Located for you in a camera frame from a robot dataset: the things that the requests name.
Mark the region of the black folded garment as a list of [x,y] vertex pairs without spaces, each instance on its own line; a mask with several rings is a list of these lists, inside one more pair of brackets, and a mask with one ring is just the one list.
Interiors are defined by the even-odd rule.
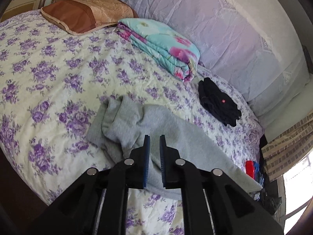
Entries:
[[198,94],[202,107],[224,126],[237,126],[242,116],[237,104],[210,79],[204,78],[198,83]]

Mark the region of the brick pattern curtain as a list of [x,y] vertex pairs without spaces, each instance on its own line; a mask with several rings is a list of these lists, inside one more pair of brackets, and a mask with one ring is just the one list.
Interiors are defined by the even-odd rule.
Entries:
[[312,112],[262,148],[269,181],[283,176],[312,151]]

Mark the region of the folded teal floral quilt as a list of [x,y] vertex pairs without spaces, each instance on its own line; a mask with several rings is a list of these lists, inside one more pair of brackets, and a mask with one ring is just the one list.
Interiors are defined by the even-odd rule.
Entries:
[[175,78],[183,82],[194,78],[200,51],[168,25],[152,19],[126,18],[118,21],[117,33]]

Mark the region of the purple floral bedspread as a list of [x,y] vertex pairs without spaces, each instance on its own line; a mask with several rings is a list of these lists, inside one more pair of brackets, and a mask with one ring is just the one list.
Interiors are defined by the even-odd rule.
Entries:
[[[201,106],[198,82],[207,77],[241,110],[235,127]],[[205,67],[182,83],[114,27],[72,36],[38,10],[1,23],[1,149],[46,204],[87,168],[110,167],[86,134],[102,101],[120,96],[163,105],[197,125],[240,169],[258,160],[263,129],[256,116],[232,85]]]

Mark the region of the lavender embossed bed headboard cover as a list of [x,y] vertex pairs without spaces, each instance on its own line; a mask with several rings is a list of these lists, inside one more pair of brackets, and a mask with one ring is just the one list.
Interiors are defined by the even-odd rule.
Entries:
[[199,49],[212,73],[234,86],[263,126],[310,76],[299,37],[278,0],[121,0]]

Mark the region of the brown gold pillow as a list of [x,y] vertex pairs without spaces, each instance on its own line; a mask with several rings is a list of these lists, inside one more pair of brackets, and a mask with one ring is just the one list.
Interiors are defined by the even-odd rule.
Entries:
[[74,36],[116,25],[137,13],[121,0],[58,0],[40,9],[50,23]]

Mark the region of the framed picture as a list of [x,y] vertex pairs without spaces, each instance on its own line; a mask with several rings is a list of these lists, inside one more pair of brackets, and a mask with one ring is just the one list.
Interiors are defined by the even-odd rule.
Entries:
[[2,13],[1,22],[24,12],[41,9],[46,0],[11,0]]

